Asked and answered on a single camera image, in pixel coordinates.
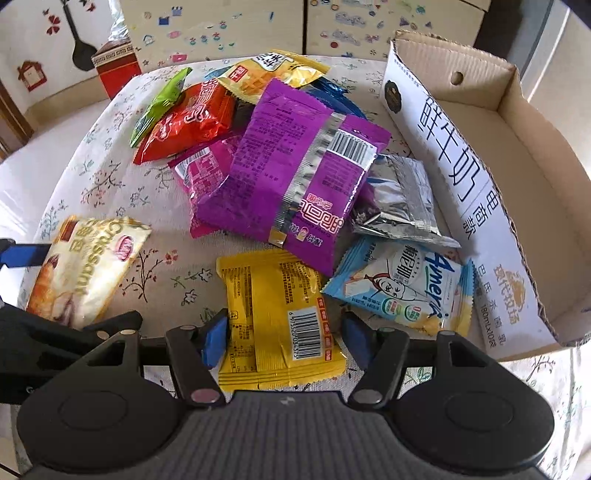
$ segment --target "cabinet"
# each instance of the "cabinet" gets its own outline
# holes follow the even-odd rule
[[[143,72],[175,63],[302,53],[304,4],[297,0],[121,0]]]
[[[311,55],[387,58],[389,38],[404,28],[472,45],[490,0],[307,0]]]

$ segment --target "green snack package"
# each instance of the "green snack package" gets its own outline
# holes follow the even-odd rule
[[[158,121],[177,103],[183,93],[184,81],[193,69],[187,67],[172,77],[158,95],[152,100],[142,117],[135,124],[129,144],[135,148],[148,135]]]

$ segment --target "yellow waffle package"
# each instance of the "yellow waffle package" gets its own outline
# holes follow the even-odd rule
[[[276,78],[298,88],[322,77],[329,67],[296,53],[271,50],[239,61],[222,73],[217,81],[245,102],[256,103],[269,82]]]
[[[345,356],[328,322],[319,274],[280,249],[217,259],[228,289],[224,390],[297,385],[340,375]]]

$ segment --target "barcode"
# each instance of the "barcode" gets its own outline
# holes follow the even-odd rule
[[[287,312],[293,360],[322,356],[322,336],[316,307]]]
[[[371,143],[342,130],[337,130],[335,137],[326,150],[346,158],[364,170],[370,168],[378,152],[378,149]]]
[[[179,163],[175,168],[174,171],[178,173],[178,176],[183,179],[183,183],[186,187],[189,186],[189,176],[187,175],[187,170],[189,169],[189,164],[194,162],[200,157],[204,157],[209,153],[209,147],[204,148],[203,150],[199,150],[197,153],[194,153],[190,157],[185,158],[181,163]]]

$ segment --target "silver foil package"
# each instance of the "silver foil package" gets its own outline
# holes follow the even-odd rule
[[[414,158],[378,155],[351,218],[357,233],[460,247],[439,231],[427,173]]]

